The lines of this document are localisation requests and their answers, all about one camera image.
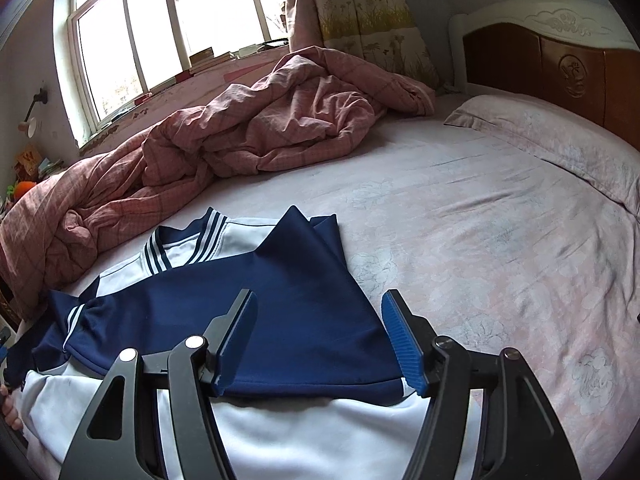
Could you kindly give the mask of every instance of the orange toy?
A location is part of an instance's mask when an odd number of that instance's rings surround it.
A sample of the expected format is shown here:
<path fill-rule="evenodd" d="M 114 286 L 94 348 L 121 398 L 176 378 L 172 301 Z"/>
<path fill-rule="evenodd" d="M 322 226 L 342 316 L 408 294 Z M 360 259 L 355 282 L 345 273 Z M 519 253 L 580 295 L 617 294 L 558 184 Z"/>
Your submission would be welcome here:
<path fill-rule="evenodd" d="M 29 182 L 25 180 L 23 182 L 18 182 L 14 188 L 14 200 L 18 202 L 23 196 L 27 194 L 27 191 L 36 186 L 35 182 Z"/>

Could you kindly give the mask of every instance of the striped collar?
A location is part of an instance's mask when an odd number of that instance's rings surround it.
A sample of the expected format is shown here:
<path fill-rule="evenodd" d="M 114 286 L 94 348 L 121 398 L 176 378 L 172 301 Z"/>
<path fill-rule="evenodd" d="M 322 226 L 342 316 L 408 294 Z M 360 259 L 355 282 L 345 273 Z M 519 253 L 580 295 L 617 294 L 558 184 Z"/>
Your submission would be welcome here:
<path fill-rule="evenodd" d="M 159 274 L 164 270 L 172 269 L 167 246 L 180 243 L 195 235 L 198 235 L 195 248 L 185 265 L 206 262 L 213 256 L 226 220 L 226 216 L 209 208 L 202 218 L 194 220 L 183 230 L 159 226 L 142 249 L 142 262 L 150 274 Z"/>

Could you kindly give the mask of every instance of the window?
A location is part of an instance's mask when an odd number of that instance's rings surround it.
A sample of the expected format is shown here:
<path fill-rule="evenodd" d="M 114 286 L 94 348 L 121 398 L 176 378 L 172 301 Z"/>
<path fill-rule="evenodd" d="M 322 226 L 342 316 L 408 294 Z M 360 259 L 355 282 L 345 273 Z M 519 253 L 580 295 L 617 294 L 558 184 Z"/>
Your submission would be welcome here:
<path fill-rule="evenodd" d="M 285 0 L 73 0 L 68 19 L 82 105 L 96 132 L 140 95 L 217 56 L 286 36 Z"/>

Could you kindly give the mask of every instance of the wooden headboard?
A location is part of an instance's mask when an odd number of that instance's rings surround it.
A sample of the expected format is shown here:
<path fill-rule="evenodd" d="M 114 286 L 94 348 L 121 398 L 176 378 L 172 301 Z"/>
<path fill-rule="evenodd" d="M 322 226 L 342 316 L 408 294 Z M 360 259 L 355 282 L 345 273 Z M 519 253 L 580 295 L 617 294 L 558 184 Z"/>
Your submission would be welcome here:
<path fill-rule="evenodd" d="M 640 150 L 640 52 L 611 7 L 509 0 L 449 22 L 456 87 L 528 94 Z"/>

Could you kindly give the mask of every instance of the white headboard frame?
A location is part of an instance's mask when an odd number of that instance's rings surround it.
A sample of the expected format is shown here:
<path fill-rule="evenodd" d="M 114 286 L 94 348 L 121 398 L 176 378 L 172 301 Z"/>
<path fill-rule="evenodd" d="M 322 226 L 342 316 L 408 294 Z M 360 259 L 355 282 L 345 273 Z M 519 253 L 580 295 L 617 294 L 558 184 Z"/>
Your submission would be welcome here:
<path fill-rule="evenodd" d="M 640 50 L 612 7 L 583 0 L 507 0 L 449 20 L 455 86 L 466 94 L 503 93 L 466 80 L 463 37 L 495 23 L 514 23 L 533 32 L 580 46 Z"/>

